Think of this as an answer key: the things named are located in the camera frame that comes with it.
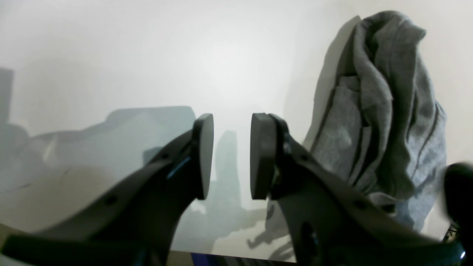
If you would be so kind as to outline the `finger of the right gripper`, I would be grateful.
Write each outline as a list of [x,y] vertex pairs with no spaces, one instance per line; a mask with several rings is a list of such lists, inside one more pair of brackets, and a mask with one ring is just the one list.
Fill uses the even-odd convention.
[[448,216],[454,222],[466,252],[473,249],[473,167],[466,162],[451,164],[444,177]]

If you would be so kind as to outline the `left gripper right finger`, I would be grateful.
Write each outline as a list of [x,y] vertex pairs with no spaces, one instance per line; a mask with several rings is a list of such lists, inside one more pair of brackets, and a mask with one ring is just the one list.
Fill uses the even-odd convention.
[[462,244],[404,227],[324,170],[280,117],[254,113],[250,146],[251,196],[277,202],[298,265],[466,265]]

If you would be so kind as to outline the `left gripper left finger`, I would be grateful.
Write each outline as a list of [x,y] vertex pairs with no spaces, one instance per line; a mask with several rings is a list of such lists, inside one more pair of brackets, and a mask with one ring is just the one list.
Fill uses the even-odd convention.
[[164,266],[188,206],[208,195],[214,118],[191,130],[71,218],[32,235],[11,235],[1,253],[36,266]]

